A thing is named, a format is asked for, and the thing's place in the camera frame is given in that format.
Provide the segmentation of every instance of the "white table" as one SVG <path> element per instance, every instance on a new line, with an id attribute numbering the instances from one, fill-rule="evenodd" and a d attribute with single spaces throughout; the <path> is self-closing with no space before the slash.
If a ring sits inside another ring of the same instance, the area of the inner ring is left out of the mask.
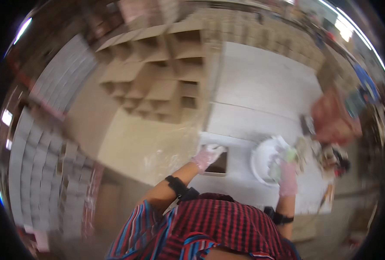
<path id="1" fill-rule="evenodd" d="M 238 202 L 276 206 L 278 189 L 257 181 L 250 169 L 251 149 L 263 137 L 281 135 L 293 145 L 302 136 L 299 115 L 309 112 L 322 92 L 314 70 L 287 57 L 242 44 L 224 43 L 219 85 L 200 144 L 229 147 L 227 176 L 197 176 L 200 193 L 227 194 Z M 312 153 L 298 175 L 296 214 L 316 214 L 332 180 L 323 180 Z M 329 213 L 326 202 L 320 213 Z"/>

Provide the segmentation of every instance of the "black wrist strap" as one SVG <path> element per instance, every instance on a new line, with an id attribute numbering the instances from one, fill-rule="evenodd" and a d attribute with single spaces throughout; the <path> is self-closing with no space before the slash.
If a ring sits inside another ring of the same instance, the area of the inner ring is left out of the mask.
<path id="1" fill-rule="evenodd" d="M 271 206 L 266 206 L 263 212 L 272 219 L 275 225 L 283 226 L 293 222 L 293 217 L 288 218 L 285 215 L 279 214 Z"/>
<path id="2" fill-rule="evenodd" d="M 165 180 L 169 182 L 168 186 L 172 190 L 174 190 L 179 201 L 193 200 L 193 199 L 196 199 L 200 194 L 197 190 L 195 190 L 192 187 L 187 188 L 185 184 L 178 177 L 169 175 L 168 177 L 165 178 Z"/>

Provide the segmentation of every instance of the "person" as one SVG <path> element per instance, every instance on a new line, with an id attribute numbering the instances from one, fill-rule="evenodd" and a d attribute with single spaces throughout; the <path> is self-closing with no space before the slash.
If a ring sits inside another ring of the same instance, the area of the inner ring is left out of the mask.
<path id="1" fill-rule="evenodd" d="M 280 165 L 274 217 L 216 193 L 195 198 L 185 195 L 187 199 L 182 195 L 178 205 L 163 215 L 179 197 L 177 181 L 188 186 L 224 151 L 216 144 L 204 146 L 190 162 L 151 189 L 138 202 L 106 259 L 300 259 L 289 241 L 297 193 L 296 164 L 292 162 Z"/>

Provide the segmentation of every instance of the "red striped shirt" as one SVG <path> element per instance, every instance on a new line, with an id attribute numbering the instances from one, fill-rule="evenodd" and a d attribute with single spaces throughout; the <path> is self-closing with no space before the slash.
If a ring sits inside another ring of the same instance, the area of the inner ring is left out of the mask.
<path id="1" fill-rule="evenodd" d="M 223 246 L 256 259 L 296 259 L 272 220 L 230 196 L 201 194 L 165 216 L 145 200 L 113 242 L 107 259 L 204 259 Z"/>

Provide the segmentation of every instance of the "hand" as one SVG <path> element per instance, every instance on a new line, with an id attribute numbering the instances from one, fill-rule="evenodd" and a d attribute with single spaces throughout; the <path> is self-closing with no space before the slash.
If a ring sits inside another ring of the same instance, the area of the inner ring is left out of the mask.
<path id="1" fill-rule="evenodd" d="M 298 184 L 296 182 L 296 167 L 297 163 L 295 161 L 281 162 L 280 169 L 282 175 L 280 176 L 279 181 L 280 197 L 294 196 L 298 192 Z"/>
<path id="2" fill-rule="evenodd" d="M 208 144 L 201 148 L 197 155 L 191 159 L 191 162 L 198 166 L 200 169 L 199 174 L 203 174 L 208 166 L 214 163 L 224 152 L 226 152 L 226 148 L 224 146 L 219 146 L 218 144 Z"/>

